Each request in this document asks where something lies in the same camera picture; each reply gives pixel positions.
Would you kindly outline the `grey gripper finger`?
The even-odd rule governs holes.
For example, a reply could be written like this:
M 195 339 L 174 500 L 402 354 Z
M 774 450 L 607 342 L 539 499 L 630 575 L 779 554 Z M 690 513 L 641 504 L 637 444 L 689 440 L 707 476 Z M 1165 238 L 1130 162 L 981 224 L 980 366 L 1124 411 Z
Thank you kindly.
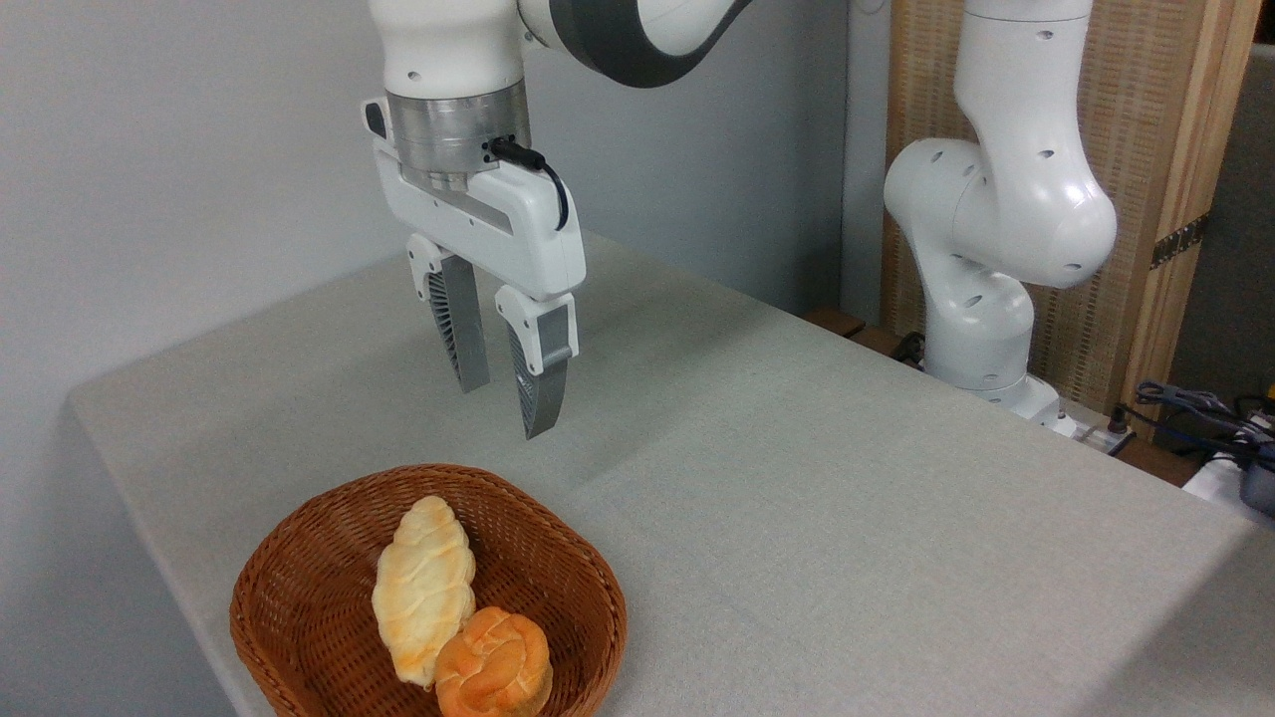
M 473 265 L 419 233 L 411 235 L 405 250 L 414 290 L 428 304 L 460 389 L 486 385 L 490 367 Z
M 578 305 L 569 292 L 539 302 L 507 285 L 495 299 L 507 327 L 525 438 L 533 439 L 558 421 L 567 364 L 580 352 Z

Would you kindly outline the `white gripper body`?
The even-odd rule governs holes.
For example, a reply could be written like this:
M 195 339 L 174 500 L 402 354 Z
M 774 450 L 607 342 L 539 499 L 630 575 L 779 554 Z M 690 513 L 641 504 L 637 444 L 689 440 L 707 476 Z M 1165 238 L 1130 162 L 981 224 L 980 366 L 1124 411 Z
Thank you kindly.
M 537 301 L 557 299 L 586 279 L 578 216 L 558 227 L 555 181 L 499 162 L 473 175 L 463 191 L 437 189 L 400 162 L 386 111 L 382 97 L 368 100 L 363 120 L 374 133 L 388 208 L 405 227 Z

